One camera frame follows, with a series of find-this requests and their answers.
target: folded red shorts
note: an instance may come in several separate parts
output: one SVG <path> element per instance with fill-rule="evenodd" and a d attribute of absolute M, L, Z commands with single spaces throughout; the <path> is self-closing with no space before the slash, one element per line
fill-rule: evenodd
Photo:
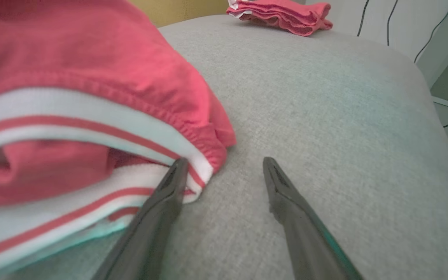
<path fill-rule="evenodd" d="M 318 29 L 333 27 L 326 16 L 328 3 L 301 5 L 291 0 L 228 0 L 227 14 L 242 21 L 275 26 L 301 36 L 309 36 Z"/>
<path fill-rule="evenodd" d="M 0 269 L 122 229 L 181 156 L 193 201 L 235 141 L 127 0 L 0 0 Z"/>

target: yellow wall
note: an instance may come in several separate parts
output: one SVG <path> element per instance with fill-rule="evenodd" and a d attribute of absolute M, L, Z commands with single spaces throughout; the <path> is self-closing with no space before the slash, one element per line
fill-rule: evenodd
<path fill-rule="evenodd" d="M 226 0 L 131 0 L 157 26 L 170 25 L 187 19 L 225 14 Z"/>

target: fabric fold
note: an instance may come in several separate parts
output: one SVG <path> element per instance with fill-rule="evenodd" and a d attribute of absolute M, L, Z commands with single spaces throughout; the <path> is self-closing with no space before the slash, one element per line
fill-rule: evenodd
<path fill-rule="evenodd" d="M 242 21 L 275 26 L 300 36 L 316 30 L 330 30 L 333 23 L 326 19 L 331 5 L 301 5 L 291 0 L 228 0 L 227 14 Z"/>
<path fill-rule="evenodd" d="M 0 0 L 0 270 L 123 229 L 180 157 L 196 200 L 235 143 L 127 0 Z"/>

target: white wall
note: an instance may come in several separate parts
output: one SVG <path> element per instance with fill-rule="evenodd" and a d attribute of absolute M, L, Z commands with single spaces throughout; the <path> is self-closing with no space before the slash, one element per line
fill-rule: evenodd
<path fill-rule="evenodd" d="M 314 4 L 317 0 L 306 0 Z M 327 19 L 333 21 L 333 30 L 357 35 L 366 0 L 330 0 L 331 11 Z M 362 38 L 387 44 L 387 21 L 395 0 L 369 0 Z M 390 21 L 390 47 L 414 61 L 430 38 L 433 28 L 448 11 L 448 0 L 399 0 Z M 431 87 L 448 65 L 448 18 L 437 29 L 435 37 L 418 59 Z"/>

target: gray sofa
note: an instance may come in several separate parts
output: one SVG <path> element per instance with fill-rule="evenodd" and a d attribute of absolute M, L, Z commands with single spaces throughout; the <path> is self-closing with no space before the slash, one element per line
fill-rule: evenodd
<path fill-rule="evenodd" d="M 230 16 L 160 31 L 204 76 L 238 137 L 201 198 L 183 207 L 162 279 L 294 278 L 269 213 L 264 156 L 366 279 L 448 279 L 448 139 L 408 58 L 334 31 L 299 37 Z M 5 278 L 88 280 L 119 235 Z"/>

